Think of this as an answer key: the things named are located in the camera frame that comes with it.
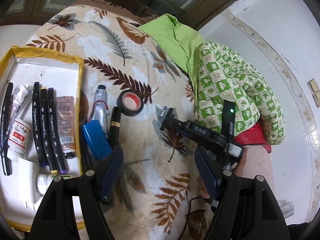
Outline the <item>person right hand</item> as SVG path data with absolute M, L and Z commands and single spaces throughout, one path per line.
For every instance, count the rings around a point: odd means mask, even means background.
M 199 171 L 198 187 L 200 196 L 204 199 L 209 199 L 210 196 L 217 197 L 217 188 L 222 181 L 221 166 L 209 158 L 203 147 L 196 149 L 195 163 Z

